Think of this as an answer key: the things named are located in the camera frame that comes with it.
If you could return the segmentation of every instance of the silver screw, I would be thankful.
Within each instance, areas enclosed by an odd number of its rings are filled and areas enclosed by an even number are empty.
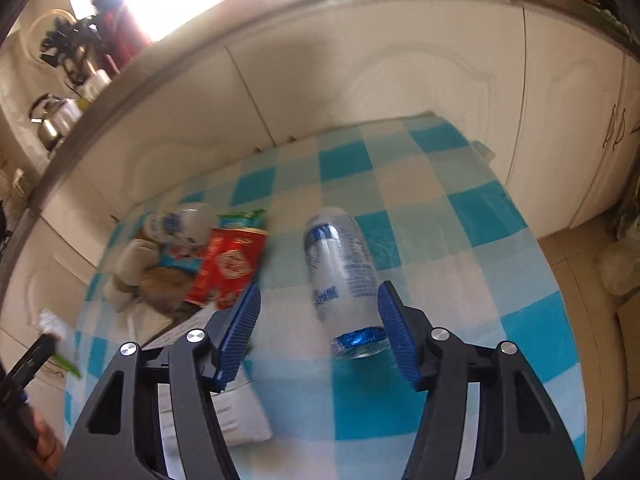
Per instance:
[[[518,351],[518,347],[511,341],[503,341],[500,343],[500,350],[507,355],[513,355]]]
[[[191,330],[187,334],[187,341],[189,343],[198,343],[204,339],[204,331],[197,328],[196,330]]]
[[[124,343],[124,345],[120,347],[120,353],[122,355],[131,355],[135,354],[137,349],[135,343]]]
[[[431,330],[431,337],[436,341],[446,341],[449,339],[449,332],[444,328],[434,328]]]

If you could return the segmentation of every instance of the red thermos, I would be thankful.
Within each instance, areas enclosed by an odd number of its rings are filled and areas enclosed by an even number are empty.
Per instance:
[[[143,48],[153,43],[136,23],[124,0],[93,0],[98,11],[95,24],[118,69],[122,69]]]

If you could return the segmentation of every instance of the tile floor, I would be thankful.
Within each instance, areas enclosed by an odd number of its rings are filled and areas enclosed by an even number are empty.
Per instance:
[[[626,412],[626,365],[616,309],[594,266],[607,244],[606,214],[539,240],[560,286],[580,355],[587,402],[584,470],[591,479],[618,447]]]

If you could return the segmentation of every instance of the table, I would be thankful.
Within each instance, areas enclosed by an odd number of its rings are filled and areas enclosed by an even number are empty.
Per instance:
[[[424,393],[390,350],[334,360],[315,316],[303,254],[306,220],[339,206],[360,225],[380,280],[465,342],[515,342],[545,385],[582,458],[580,364],[558,284],[479,151],[431,114],[343,128],[252,156],[135,207],[114,229],[78,319],[82,380],[67,379],[67,436],[97,378],[127,340],[102,286],[145,214],[177,202],[268,210],[262,313],[245,365],[274,438],[232,448],[242,478],[400,478]],[[474,455],[478,387],[469,386],[458,475]]]

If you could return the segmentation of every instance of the hand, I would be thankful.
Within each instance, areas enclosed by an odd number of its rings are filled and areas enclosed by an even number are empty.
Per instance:
[[[32,408],[33,425],[38,431],[38,444],[31,451],[34,462],[48,475],[53,477],[60,466],[64,445],[56,437],[52,427],[42,414]]]

